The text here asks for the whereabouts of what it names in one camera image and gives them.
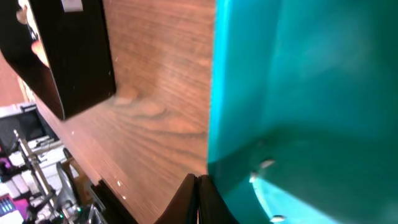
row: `metal rod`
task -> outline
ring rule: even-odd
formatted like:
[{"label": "metal rod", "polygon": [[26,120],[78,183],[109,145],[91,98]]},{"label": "metal rod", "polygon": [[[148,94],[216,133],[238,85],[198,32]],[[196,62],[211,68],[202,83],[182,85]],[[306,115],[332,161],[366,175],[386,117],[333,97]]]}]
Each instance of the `metal rod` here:
[{"label": "metal rod", "polygon": [[73,224],[73,221],[70,220],[71,215],[69,215],[69,212],[66,208],[62,208],[62,213],[65,216],[65,219],[68,221],[69,224]]},{"label": "metal rod", "polygon": [[62,147],[62,146],[63,146],[63,144],[62,144],[61,141],[49,142],[46,145],[39,146],[37,148],[32,149],[32,152],[39,156],[39,155],[41,155],[41,154],[43,154],[45,152],[49,152],[49,151],[51,151],[53,149],[56,149],[56,148],[59,148],[59,147]]},{"label": "metal rod", "polygon": [[[51,192],[51,186],[45,179],[45,176],[43,174],[42,169],[40,168],[37,158],[34,158],[34,156],[33,156],[34,153],[30,149],[30,147],[27,145],[27,141],[25,139],[21,139],[19,137],[17,130],[14,130],[14,134],[15,134],[16,138],[18,139],[19,144],[21,145],[22,153],[25,155],[26,158],[30,159],[30,164],[32,165],[32,168],[34,170],[34,172],[32,172],[34,179],[36,179],[39,186],[41,186],[42,190],[44,191],[44,194],[48,195]],[[52,210],[53,210],[53,206],[54,206],[54,201],[55,201],[55,197],[52,197],[52,199],[50,200],[50,208]]]},{"label": "metal rod", "polygon": [[[61,162],[61,164],[63,163],[63,162],[65,162],[67,159],[62,159],[62,160],[60,160],[59,162]],[[54,166],[54,165],[56,165],[58,162],[53,162],[53,163],[51,163],[51,164],[47,164],[47,165],[45,165],[45,166],[42,166],[41,168],[42,168],[42,170],[44,170],[45,168],[48,168],[48,167],[50,167],[50,166]]]}]

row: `wall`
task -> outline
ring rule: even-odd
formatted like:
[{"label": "wall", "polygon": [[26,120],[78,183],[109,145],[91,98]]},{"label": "wall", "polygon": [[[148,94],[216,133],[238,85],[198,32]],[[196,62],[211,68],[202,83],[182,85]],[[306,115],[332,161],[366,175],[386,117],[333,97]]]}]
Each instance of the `wall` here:
[{"label": "wall", "polygon": [[24,102],[18,76],[0,53],[0,106]]}]

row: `wooden table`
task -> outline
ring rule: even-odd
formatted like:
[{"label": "wooden table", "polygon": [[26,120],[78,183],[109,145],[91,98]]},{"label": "wooden table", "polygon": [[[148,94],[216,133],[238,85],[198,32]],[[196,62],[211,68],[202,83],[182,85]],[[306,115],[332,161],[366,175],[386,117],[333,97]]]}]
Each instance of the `wooden table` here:
[{"label": "wooden table", "polygon": [[107,181],[139,223],[153,223],[188,173],[206,172],[215,2],[104,7],[116,96],[66,122],[40,101],[39,110],[91,180]]}]

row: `teal bin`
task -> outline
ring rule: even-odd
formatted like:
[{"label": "teal bin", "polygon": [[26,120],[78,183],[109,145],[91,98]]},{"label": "teal bin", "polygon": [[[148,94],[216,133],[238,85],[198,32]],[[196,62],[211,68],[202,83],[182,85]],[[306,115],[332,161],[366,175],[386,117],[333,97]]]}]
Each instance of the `teal bin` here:
[{"label": "teal bin", "polygon": [[216,8],[208,172],[235,218],[398,223],[398,2]]}]

